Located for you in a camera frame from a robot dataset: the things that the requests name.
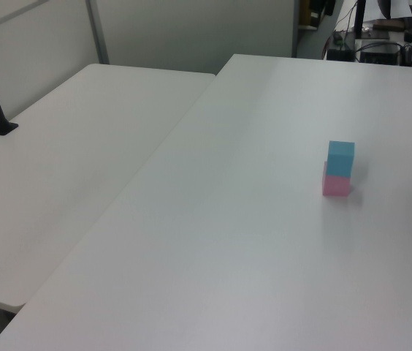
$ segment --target electronic equipment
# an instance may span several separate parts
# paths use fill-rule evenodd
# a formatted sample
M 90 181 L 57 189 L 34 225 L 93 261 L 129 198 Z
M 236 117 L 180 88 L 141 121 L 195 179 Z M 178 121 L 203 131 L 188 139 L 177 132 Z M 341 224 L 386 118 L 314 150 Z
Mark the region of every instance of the electronic equipment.
M 362 47 L 373 42 L 362 41 Z M 360 62 L 366 64 L 387 64 L 397 66 L 399 47 L 396 45 L 379 45 L 360 51 Z
M 335 31 L 328 44 L 327 60 L 347 61 L 354 60 L 355 35 L 352 32 Z

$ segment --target gray floor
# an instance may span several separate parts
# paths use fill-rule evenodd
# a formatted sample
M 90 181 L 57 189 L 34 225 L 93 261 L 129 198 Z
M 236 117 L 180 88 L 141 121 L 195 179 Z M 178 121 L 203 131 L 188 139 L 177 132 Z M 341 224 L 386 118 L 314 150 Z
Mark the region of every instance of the gray floor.
M 336 0 L 332 16 L 325 16 L 317 31 L 299 32 L 299 43 L 297 45 L 297 57 L 299 59 L 321 59 L 324 43 L 335 28 L 343 2 L 343 0 Z

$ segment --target toy block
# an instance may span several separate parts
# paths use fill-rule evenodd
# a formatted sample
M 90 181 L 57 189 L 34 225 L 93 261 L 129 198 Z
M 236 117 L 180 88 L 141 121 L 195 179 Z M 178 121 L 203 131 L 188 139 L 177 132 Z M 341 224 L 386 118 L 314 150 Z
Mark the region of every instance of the toy block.
M 351 179 L 327 174 L 327 163 L 323 170 L 323 196 L 349 196 Z
M 354 164 L 355 144 L 330 141 L 327 160 L 327 176 L 350 178 Z

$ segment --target pink cube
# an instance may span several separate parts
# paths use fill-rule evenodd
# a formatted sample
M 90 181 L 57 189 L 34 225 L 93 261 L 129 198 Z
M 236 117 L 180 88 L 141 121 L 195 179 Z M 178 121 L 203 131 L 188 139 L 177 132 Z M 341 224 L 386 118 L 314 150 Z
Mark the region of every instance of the pink cube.
M 327 163 L 323 171 L 323 196 L 349 196 L 351 192 L 351 179 L 326 174 Z

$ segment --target blue cube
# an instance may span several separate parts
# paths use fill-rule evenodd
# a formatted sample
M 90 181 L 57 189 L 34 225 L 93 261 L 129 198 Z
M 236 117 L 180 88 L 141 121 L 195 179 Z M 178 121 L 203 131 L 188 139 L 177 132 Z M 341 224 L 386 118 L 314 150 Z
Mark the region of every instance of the blue cube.
M 354 164 L 355 143 L 330 141 L 326 174 L 350 178 Z

